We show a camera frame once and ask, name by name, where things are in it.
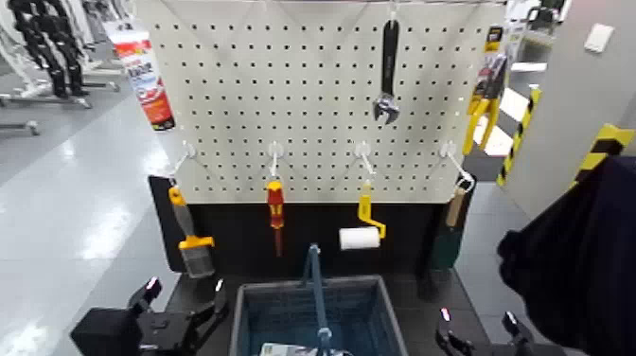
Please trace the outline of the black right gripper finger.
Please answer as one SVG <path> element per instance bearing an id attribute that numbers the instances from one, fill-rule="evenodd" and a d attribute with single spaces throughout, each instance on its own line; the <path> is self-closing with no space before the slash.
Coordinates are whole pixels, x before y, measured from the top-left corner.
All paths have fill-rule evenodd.
<path id="1" fill-rule="evenodd" d="M 512 311 L 503 315 L 503 327 L 510 334 L 515 356 L 534 356 L 534 336 Z"/>
<path id="2" fill-rule="evenodd" d="M 471 356 L 472 343 L 454 334 L 451 329 L 451 314 L 447 308 L 440 309 L 435 330 L 435 342 L 447 356 Z"/>

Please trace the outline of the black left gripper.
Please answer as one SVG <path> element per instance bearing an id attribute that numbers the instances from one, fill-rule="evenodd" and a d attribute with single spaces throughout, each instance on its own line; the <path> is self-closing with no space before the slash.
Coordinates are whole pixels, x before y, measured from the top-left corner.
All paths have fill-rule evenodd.
<path id="1" fill-rule="evenodd" d="M 132 294 L 128 309 L 142 313 L 162 291 L 158 277 L 151 277 Z M 195 344 L 204 344 L 228 314 L 225 282 L 215 285 L 214 298 L 194 314 L 186 312 L 146 312 L 137 323 L 142 332 L 139 351 L 142 355 L 195 355 Z"/>

